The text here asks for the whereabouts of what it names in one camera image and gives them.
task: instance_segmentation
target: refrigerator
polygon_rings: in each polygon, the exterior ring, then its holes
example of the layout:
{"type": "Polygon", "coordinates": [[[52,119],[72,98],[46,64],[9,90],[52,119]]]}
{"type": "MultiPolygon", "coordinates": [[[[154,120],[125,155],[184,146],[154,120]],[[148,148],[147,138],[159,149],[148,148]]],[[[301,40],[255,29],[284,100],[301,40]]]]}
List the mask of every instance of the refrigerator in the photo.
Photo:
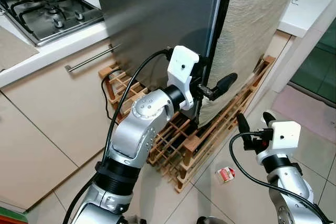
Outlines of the refrigerator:
{"type": "MultiPolygon", "coordinates": [[[[152,53],[183,45],[208,64],[196,71],[206,85],[217,39],[222,31],[229,0],[99,0],[107,31],[120,67],[129,75],[152,53]]],[[[165,87],[169,62],[158,57],[139,74],[138,81],[154,90],[165,87]]],[[[197,117],[201,100],[195,100],[189,118],[197,117]]]]}

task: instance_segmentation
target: red and white package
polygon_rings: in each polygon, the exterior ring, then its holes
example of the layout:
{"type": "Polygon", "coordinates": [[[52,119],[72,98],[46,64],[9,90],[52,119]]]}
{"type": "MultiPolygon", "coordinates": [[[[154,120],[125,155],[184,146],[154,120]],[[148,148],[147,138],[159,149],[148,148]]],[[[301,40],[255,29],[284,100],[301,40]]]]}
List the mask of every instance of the red and white package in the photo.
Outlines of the red and white package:
{"type": "Polygon", "coordinates": [[[235,178],[235,170],[227,166],[216,171],[216,175],[221,183],[225,183],[235,178]]]}

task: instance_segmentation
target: black cable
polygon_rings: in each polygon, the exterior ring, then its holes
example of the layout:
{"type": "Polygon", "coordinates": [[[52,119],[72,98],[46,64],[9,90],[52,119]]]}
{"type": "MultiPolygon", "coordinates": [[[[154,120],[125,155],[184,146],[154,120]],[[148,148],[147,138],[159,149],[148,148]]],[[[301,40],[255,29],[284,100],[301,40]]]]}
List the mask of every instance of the black cable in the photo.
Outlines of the black cable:
{"type": "Polygon", "coordinates": [[[97,173],[95,173],[92,178],[90,178],[89,181],[87,181],[87,183],[82,187],[82,189],[79,190],[79,192],[76,194],[76,196],[73,198],[67,213],[65,214],[64,220],[63,220],[63,224],[68,224],[69,219],[70,219],[70,215],[73,211],[73,208],[75,207],[77,201],[79,200],[79,198],[82,196],[83,193],[85,193],[85,191],[89,188],[89,186],[92,184],[93,180],[95,179],[95,177],[97,176],[97,173]]]}
{"type": "Polygon", "coordinates": [[[286,189],[283,189],[281,187],[278,187],[278,186],[274,186],[274,185],[271,185],[269,183],[265,183],[261,180],[258,180],[254,177],[252,177],[251,175],[249,175],[244,169],[243,167],[241,166],[241,164],[238,162],[238,160],[236,159],[236,156],[233,152],[233,143],[241,136],[244,136],[244,135],[255,135],[255,136],[258,136],[260,135],[261,132],[244,132],[244,133],[239,133],[237,135],[235,135],[234,137],[231,138],[230,140],[230,143],[229,143],[229,151],[230,151],[230,155],[233,159],[233,161],[235,162],[236,166],[238,167],[238,169],[247,177],[249,178],[250,180],[252,180],[253,182],[259,184],[259,185],[262,185],[262,186],[265,186],[265,187],[268,187],[268,188],[271,188],[273,190],[276,190],[276,191],[279,191],[285,195],[290,195],[292,196],[293,198],[297,199],[298,201],[301,201],[307,208],[309,208],[312,212],[314,212],[322,221],[323,223],[325,224],[328,224],[329,223],[329,220],[326,219],[326,217],[324,215],[322,215],[320,213],[320,210],[314,206],[314,204],[312,204],[310,201],[306,200],[305,198],[289,191],[289,190],[286,190],[286,189]]]}
{"type": "Polygon", "coordinates": [[[108,148],[110,146],[111,136],[112,136],[112,132],[113,132],[113,128],[114,128],[117,116],[118,116],[118,114],[120,112],[120,109],[122,107],[123,102],[125,101],[125,99],[127,97],[128,92],[131,89],[133,81],[136,79],[136,77],[138,76],[139,72],[148,64],[148,62],[150,62],[152,59],[154,59],[155,57],[157,57],[159,55],[168,55],[169,52],[170,52],[169,50],[164,49],[164,50],[160,50],[160,51],[157,51],[157,52],[153,53],[147,59],[145,59],[145,61],[138,67],[138,69],[135,71],[134,75],[132,76],[130,82],[128,83],[128,85],[127,85],[127,87],[126,87],[126,89],[124,91],[124,94],[122,95],[122,97],[121,97],[121,99],[119,101],[118,107],[117,107],[117,109],[115,110],[115,112],[113,114],[113,118],[112,118],[112,121],[111,121],[111,124],[110,124],[110,127],[109,127],[109,131],[108,131],[108,134],[107,134],[107,137],[106,137],[106,144],[105,144],[105,148],[104,148],[102,165],[104,164],[104,162],[106,160],[106,157],[107,157],[107,151],[108,151],[108,148]]]}
{"type": "Polygon", "coordinates": [[[102,80],[101,80],[101,90],[103,91],[103,95],[104,95],[104,98],[105,98],[105,111],[106,111],[106,116],[108,119],[112,120],[112,118],[110,117],[110,113],[109,113],[109,110],[107,109],[107,96],[106,96],[106,93],[105,93],[105,90],[104,90],[104,82],[110,78],[110,75],[119,71],[120,69],[114,69],[112,70],[111,72],[109,72],[102,80]]]}

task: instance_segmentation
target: white countertop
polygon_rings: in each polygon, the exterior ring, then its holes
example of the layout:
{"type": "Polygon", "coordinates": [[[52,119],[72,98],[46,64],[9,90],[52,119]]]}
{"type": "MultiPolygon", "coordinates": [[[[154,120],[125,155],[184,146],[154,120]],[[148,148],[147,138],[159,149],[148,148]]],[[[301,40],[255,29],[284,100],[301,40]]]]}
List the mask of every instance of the white countertop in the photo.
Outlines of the white countertop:
{"type": "Polygon", "coordinates": [[[278,29],[302,38],[332,0],[290,0],[278,29]]]}
{"type": "MultiPolygon", "coordinates": [[[[99,0],[86,1],[100,8],[99,0]]],[[[32,45],[25,35],[4,15],[0,16],[0,26],[32,45]]],[[[38,54],[0,72],[0,88],[107,37],[105,22],[100,22],[50,42],[45,46],[36,47],[39,51],[38,54]]]]}
{"type": "MultiPolygon", "coordinates": [[[[86,1],[100,8],[99,0],[86,1]]],[[[331,1],[291,0],[280,19],[278,29],[303,37],[331,1]]],[[[0,16],[0,26],[24,42],[30,43],[6,16],[0,16]]],[[[45,46],[37,47],[38,54],[0,73],[0,88],[107,37],[105,23],[100,22],[45,46]]]]}

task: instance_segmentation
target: beige cloth cover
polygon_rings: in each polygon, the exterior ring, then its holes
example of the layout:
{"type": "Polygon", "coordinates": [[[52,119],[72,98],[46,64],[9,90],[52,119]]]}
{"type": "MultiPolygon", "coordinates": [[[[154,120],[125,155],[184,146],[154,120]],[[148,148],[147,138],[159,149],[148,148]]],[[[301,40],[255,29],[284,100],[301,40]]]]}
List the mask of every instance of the beige cloth cover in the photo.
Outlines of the beige cloth cover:
{"type": "Polygon", "coordinates": [[[208,123],[234,97],[265,53],[289,0],[230,0],[217,42],[208,87],[229,73],[238,74],[229,91],[216,101],[204,98],[199,126],[208,123]]]}

